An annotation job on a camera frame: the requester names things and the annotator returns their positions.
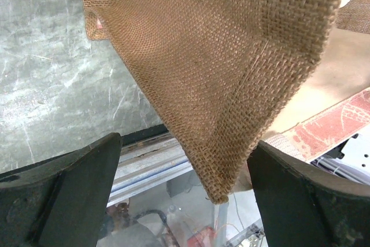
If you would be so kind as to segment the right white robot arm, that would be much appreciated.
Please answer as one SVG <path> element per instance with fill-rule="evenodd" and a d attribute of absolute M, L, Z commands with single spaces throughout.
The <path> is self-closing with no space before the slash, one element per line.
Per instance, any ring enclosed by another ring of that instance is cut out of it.
<path fill-rule="evenodd" d="M 333 175 L 369 185 L 369 129 L 363 129 L 311 164 Z"/>

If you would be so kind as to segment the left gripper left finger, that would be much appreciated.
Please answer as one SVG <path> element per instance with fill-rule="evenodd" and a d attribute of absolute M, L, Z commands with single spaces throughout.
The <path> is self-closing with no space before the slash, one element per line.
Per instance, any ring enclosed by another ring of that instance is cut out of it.
<path fill-rule="evenodd" d="M 122 138 L 1 174 L 1 246 L 95 246 Z"/>

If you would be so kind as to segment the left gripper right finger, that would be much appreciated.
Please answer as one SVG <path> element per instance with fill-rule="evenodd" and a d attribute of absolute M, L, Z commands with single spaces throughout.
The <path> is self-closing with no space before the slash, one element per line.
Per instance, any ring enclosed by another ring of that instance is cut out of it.
<path fill-rule="evenodd" d="M 247 160 L 268 246 L 369 246 L 369 186 L 259 142 Z"/>

